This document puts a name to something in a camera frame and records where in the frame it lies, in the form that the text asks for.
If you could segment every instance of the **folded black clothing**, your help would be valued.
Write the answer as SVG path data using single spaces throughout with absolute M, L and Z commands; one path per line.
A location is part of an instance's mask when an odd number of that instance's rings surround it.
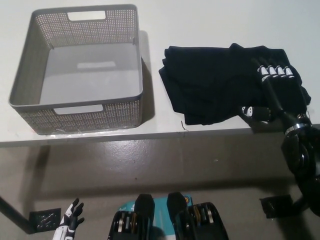
M 294 80 L 302 84 L 283 49 L 244 48 L 235 43 L 229 48 L 170 46 L 164 55 L 160 76 L 173 110 L 184 114 L 188 125 L 222 122 L 238 115 L 243 106 L 267 107 L 258 67 L 252 59 L 288 66 Z M 301 91 L 308 105 L 311 97 L 302 86 Z

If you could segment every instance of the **gray basket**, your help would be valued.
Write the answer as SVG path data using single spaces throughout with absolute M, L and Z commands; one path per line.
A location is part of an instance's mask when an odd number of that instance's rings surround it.
M 134 5 L 33 12 L 9 103 L 38 134 L 137 127 L 142 93 Z

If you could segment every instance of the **table surface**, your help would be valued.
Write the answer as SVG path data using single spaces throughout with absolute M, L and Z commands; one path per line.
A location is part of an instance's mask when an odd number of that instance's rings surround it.
M 152 82 L 147 89 L 149 118 L 139 127 L 125 130 L 36 134 L 8 104 L 31 13 L 45 8 L 109 4 L 135 4 L 138 8 L 141 54 Z M 10 0 L 1 6 L 0 147 L 252 132 L 238 116 L 213 125 L 182 124 L 184 116 L 173 111 L 158 73 L 169 46 L 226 48 L 238 43 L 284 49 L 312 97 L 308 107 L 311 121 L 320 124 L 320 1 Z

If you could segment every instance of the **teal box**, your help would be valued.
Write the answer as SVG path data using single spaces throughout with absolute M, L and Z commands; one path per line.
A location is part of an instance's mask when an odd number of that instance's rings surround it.
M 192 198 L 189 194 L 184 195 L 188 206 L 192 205 Z M 152 240 L 176 240 L 175 230 L 171 223 L 167 208 L 167 197 L 154 198 L 154 219 L 152 229 Z M 131 211 L 135 209 L 135 202 L 130 201 L 119 208 L 119 211 Z

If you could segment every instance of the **concrete floor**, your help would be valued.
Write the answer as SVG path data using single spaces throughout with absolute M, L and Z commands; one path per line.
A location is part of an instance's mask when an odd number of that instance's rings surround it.
M 231 240 L 316 240 L 320 218 L 266 219 L 259 199 L 300 196 L 280 151 L 281 133 L 188 137 L 51 147 L 0 148 L 0 195 L 25 216 L 65 210 L 79 197 L 85 222 L 76 240 L 105 240 L 119 206 L 139 193 L 181 191 L 217 207 Z M 0 214 L 0 240 L 24 234 Z

